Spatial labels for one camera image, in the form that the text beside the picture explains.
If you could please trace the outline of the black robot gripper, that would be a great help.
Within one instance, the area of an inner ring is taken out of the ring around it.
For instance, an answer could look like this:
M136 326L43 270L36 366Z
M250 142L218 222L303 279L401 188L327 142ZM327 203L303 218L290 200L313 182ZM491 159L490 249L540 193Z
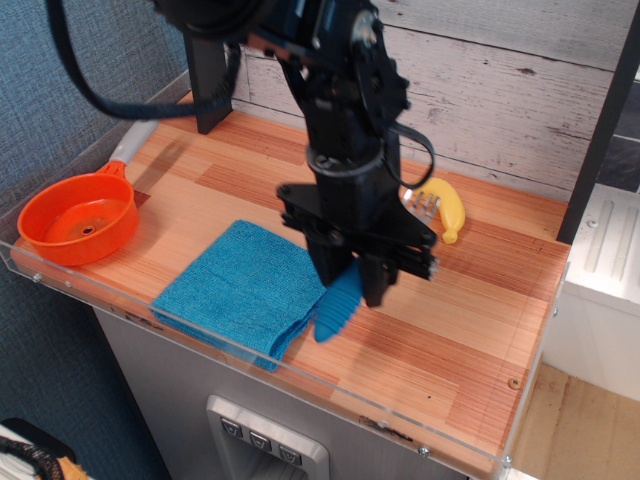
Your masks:
M389 130L364 137L349 156L338 134L309 133L307 163L313 184L284 184L277 191L285 205L286 226L306 236L321 283L331 285L360 257L362 296L368 307L382 305L399 270L428 279L435 268L436 235L402 205L399 139L431 141L415 130Z

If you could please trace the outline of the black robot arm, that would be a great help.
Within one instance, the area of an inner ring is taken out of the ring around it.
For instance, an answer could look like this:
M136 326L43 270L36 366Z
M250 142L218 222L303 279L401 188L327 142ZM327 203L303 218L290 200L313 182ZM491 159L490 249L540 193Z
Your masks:
M160 1L188 37L241 43L274 57L303 113L311 184L278 189L284 223L302 232L324 284L359 264L367 305L400 272L429 278L434 232L402 205L400 142L429 145L399 122L408 81L386 51L368 1Z

